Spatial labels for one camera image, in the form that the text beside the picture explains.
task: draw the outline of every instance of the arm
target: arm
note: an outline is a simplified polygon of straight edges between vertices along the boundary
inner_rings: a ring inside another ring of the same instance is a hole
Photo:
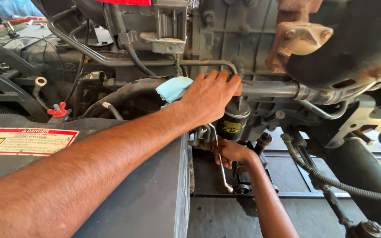
[[[234,76],[226,84],[228,76],[226,71],[213,71],[206,78],[199,74],[179,102],[0,179],[0,237],[72,236],[151,155],[184,132],[223,116],[240,83]]]
[[[258,155],[245,146],[221,138],[219,138],[219,146],[213,147],[212,151],[214,154],[222,156],[222,164],[226,168],[231,169],[231,161],[240,161],[248,169],[257,203],[262,236],[265,238],[299,238]],[[218,155],[215,157],[215,162],[220,165]]]

